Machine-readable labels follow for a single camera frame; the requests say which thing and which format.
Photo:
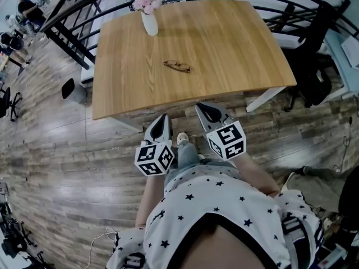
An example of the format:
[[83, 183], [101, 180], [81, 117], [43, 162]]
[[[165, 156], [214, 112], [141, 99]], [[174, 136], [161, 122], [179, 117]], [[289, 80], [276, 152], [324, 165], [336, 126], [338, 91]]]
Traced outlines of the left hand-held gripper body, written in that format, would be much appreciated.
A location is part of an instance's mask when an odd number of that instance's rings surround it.
[[165, 175], [174, 160], [172, 141], [142, 141], [136, 149], [134, 164], [144, 176]]

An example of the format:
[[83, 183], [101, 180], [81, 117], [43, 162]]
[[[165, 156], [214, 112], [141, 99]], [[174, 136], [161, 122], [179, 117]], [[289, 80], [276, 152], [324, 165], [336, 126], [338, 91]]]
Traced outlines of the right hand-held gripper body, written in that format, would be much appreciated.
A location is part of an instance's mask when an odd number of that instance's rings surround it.
[[246, 152], [246, 136], [239, 121], [207, 133], [206, 139], [212, 151], [224, 161]]

